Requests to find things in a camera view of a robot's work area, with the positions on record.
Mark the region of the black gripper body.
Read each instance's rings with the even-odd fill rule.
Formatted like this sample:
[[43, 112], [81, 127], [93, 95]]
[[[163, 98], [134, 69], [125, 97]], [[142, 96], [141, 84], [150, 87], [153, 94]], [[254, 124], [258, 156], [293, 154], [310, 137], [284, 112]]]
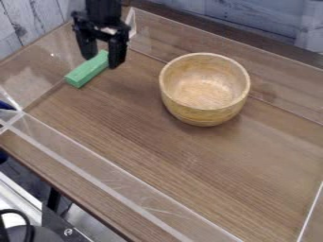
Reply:
[[131, 27], [125, 21], [117, 20], [109, 23], [95, 22], [85, 11], [73, 12], [74, 31], [82, 42], [90, 43], [101, 40], [109, 42], [113, 38], [129, 42]]

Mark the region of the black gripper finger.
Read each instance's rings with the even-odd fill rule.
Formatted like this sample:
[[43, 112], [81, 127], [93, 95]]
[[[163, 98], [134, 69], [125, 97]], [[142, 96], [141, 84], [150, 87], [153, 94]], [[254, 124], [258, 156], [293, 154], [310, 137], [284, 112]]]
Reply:
[[117, 34], [109, 40], [109, 67], [115, 69], [125, 63], [127, 58], [127, 34]]
[[99, 53], [97, 39], [87, 32], [77, 30], [77, 40], [82, 56], [91, 60]]

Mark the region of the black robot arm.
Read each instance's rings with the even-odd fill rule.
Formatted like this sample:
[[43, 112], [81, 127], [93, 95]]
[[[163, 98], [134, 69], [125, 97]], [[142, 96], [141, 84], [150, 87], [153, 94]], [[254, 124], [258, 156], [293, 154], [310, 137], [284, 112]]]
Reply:
[[122, 20], [122, 10], [122, 0], [85, 0], [85, 10], [71, 13], [82, 56], [91, 60], [99, 54], [98, 41], [106, 42], [111, 69], [127, 59], [131, 27]]

